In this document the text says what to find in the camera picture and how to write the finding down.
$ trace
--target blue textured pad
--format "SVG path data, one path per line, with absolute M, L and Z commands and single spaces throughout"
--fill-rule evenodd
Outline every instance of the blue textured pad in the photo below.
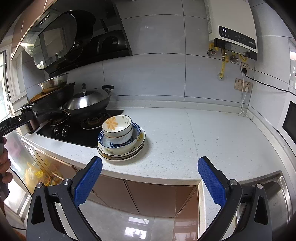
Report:
M 197 169 L 215 204 L 223 207 L 226 203 L 225 188 L 202 157 L 198 160 Z
M 92 187 L 94 186 L 96 180 L 101 174 L 102 168 L 102 160 L 98 157 L 92 164 L 92 166 L 89 168 L 88 172 L 80 180 L 79 184 L 76 186 L 73 201 L 77 207 L 79 204 L 85 203 Z

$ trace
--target tiled wall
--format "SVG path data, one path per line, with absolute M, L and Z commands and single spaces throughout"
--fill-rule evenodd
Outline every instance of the tiled wall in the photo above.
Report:
M 33 58 L 25 50 L 16 58 L 17 78 L 20 92 L 26 90 L 28 99 L 41 92 L 39 83 L 45 81 L 44 71 L 36 67 Z
M 264 1 L 251 0 L 249 3 L 258 40 L 254 78 L 280 89 L 294 90 L 293 69 L 290 79 L 290 51 L 296 52 L 292 34 L 278 14 Z M 285 97 L 286 93 L 283 91 L 254 83 L 249 109 L 261 119 L 263 117 L 267 127 L 275 133 Z
M 113 100 L 173 100 L 239 106 L 240 66 L 227 63 L 219 81 L 221 52 L 208 57 L 204 0 L 117 0 L 133 56 L 70 71 L 75 91 L 114 85 Z M 253 76 L 254 61 L 249 60 Z M 250 93 L 245 103 L 249 103 Z

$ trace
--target gas stove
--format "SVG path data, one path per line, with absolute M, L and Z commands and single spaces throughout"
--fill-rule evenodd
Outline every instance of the gas stove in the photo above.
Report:
M 122 113 L 123 110 L 105 110 L 82 120 L 80 123 L 71 121 L 71 118 L 66 114 L 60 114 L 49 120 L 36 134 L 76 145 L 97 148 L 102 123 L 106 119 Z

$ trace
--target white appliance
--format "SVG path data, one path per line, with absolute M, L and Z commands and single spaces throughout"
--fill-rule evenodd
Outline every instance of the white appliance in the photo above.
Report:
M 296 96 L 287 92 L 277 131 L 296 154 Z
M 257 35 L 247 0 L 205 0 L 209 40 L 220 47 L 257 60 Z

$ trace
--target black cable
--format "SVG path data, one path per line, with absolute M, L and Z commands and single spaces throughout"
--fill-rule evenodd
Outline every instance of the black cable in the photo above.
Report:
M 10 170 L 12 170 L 14 172 L 14 174 L 17 175 L 17 177 L 21 180 L 21 182 L 24 184 L 25 188 L 27 189 L 28 193 L 30 194 L 30 196 L 32 197 L 32 194 L 30 193 L 29 189 L 27 188 L 26 184 L 23 182 L 23 180 L 20 178 L 20 176 L 10 167 Z
M 18 229 L 18 230 L 26 230 L 26 229 L 20 229 L 20 228 L 14 227 L 14 226 L 11 226 L 11 227 L 14 229 Z
M 277 90 L 284 91 L 284 92 L 289 92 L 289 93 L 291 93 L 292 95 L 295 95 L 295 94 L 292 93 L 291 91 L 288 91 L 288 90 L 282 90 L 282 89 L 279 89 L 279 88 L 277 88 L 277 87 L 275 87 L 275 86 L 268 85 L 268 84 L 264 84 L 264 83 L 262 83 L 262 82 L 260 82 L 260 81 L 258 81 L 258 80 L 252 79 L 251 77 L 249 77 L 249 76 L 246 75 L 247 70 L 246 70 L 245 68 L 243 68 L 242 71 L 243 71 L 244 75 L 245 75 L 247 78 L 249 78 L 249 79 L 251 79 L 251 80 L 253 80 L 253 81 L 256 81 L 256 82 L 258 82 L 258 83 L 260 83 L 260 84 L 262 84 L 262 85 L 266 85 L 266 86 L 269 86 L 269 87 L 275 88 L 275 89 L 277 89 Z

